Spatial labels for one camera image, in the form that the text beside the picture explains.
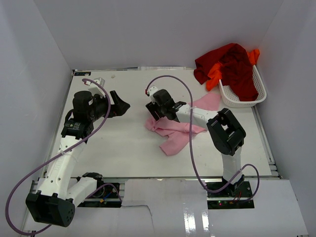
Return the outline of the pink t shirt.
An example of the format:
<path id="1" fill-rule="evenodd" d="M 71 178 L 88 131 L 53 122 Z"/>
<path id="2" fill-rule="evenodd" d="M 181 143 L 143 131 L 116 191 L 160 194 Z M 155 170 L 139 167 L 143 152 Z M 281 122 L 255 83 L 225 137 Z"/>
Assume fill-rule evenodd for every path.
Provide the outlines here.
<path id="1" fill-rule="evenodd" d="M 197 108 L 217 111 L 219 109 L 221 96 L 219 94 L 209 92 L 203 97 L 193 102 Z M 159 147 L 167 156 L 178 154 L 189 143 L 189 124 L 168 120 L 166 117 L 156 121 L 150 116 L 145 127 L 162 137 L 167 137 Z"/>

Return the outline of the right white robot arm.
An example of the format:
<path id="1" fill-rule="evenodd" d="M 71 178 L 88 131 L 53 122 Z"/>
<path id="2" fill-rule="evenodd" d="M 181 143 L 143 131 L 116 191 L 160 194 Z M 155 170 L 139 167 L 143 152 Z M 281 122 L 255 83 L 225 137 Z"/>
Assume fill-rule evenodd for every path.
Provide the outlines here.
<path id="1" fill-rule="evenodd" d="M 171 95 L 165 89 L 153 86 L 145 90 L 150 97 L 150 103 L 146 105 L 156 121 L 167 118 L 170 121 L 189 124 L 190 156 L 197 179 L 202 184 L 194 162 L 192 145 L 192 126 L 196 125 L 208 130 L 215 148 L 221 153 L 223 162 L 223 186 L 217 190 L 211 190 L 203 185 L 208 193 L 223 191 L 227 196 L 234 197 L 241 191 L 241 183 L 244 175 L 241 167 L 241 147 L 244 145 L 246 132 L 227 108 L 218 112 L 196 108 L 193 104 L 182 101 L 174 102 Z"/>

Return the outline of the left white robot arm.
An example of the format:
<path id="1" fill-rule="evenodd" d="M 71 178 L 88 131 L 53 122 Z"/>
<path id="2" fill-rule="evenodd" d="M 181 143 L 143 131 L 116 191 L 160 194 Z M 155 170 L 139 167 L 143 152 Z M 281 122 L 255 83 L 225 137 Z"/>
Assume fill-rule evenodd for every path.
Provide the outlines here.
<path id="1" fill-rule="evenodd" d="M 26 205 L 36 222 L 67 227 L 74 218 L 75 208 L 90 194 L 99 197 L 104 192 L 102 176 L 86 173 L 77 184 L 69 188 L 72 171 L 79 161 L 88 135 L 93 131 L 93 123 L 98 119 L 122 116 L 130 105 L 110 92 L 113 104 L 99 94 L 79 91 L 74 94 L 73 108 L 65 117 L 61 132 L 59 151 L 61 156 L 49 164 L 46 179 L 35 194 L 29 193 Z"/>

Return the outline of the black label sticker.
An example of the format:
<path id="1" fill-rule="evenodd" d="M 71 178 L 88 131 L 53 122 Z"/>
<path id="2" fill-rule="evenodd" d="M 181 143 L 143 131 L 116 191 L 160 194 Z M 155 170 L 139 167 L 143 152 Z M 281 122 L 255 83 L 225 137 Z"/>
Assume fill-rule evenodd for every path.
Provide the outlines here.
<path id="1" fill-rule="evenodd" d="M 74 72 L 74 76 L 90 76 L 91 72 Z"/>

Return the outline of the orange t shirt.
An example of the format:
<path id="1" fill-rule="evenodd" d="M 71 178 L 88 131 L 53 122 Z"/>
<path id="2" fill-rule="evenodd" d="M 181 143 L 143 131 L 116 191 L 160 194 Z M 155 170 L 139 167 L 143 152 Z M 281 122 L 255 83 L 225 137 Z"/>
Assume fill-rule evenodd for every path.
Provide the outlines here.
<path id="1" fill-rule="evenodd" d="M 251 52 L 247 52 L 249 62 L 252 66 L 257 64 L 258 58 L 260 56 L 260 50 L 254 49 Z M 222 79 L 222 73 L 221 73 L 222 64 L 220 62 L 217 62 L 213 65 L 213 67 L 210 69 L 208 73 L 209 80 L 205 84 L 205 88 L 207 91 L 212 90 L 215 86 L 218 85 L 219 80 Z"/>

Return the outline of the dark red t shirt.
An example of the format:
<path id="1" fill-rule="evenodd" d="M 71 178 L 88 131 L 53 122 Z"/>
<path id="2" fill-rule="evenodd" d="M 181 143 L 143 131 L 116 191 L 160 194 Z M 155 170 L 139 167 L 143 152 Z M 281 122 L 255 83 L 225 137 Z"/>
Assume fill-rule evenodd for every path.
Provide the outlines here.
<path id="1" fill-rule="evenodd" d="M 210 69 L 217 62 L 222 64 L 223 86 L 229 86 L 240 101 L 254 101 L 258 91 L 254 86 L 252 70 L 247 51 L 237 43 L 229 43 L 212 50 L 195 60 L 194 76 L 200 84 L 206 84 Z"/>

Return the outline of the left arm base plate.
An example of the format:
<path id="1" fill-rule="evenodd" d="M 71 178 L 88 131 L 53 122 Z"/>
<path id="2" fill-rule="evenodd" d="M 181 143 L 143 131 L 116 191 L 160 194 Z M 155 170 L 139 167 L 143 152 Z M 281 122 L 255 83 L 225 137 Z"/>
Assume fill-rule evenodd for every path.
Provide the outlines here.
<path id="1" fill-rule="evenodd" d="M 95 208 L 120 208 L 121 201 L 120 195 L 120 183 L 112 183 L 118 192 L 111 186 L 104 186 L 101 190 L 89 197 L 80 207 L 95 207 Z"/>

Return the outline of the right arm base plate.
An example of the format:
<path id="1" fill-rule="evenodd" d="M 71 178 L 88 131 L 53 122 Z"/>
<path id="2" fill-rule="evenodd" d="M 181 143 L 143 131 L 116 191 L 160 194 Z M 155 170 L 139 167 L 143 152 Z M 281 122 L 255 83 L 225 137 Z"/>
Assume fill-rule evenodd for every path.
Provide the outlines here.
<path id="1" fill-rule="evenodd" d="M 254 201 L 246 201 L 251 196 L 252 189 L 250 183 L 249 181 L 244 181 L 234 193 L 229 188 L 215 194 L 208 193 L 208 210 L 254 209 Z"/>

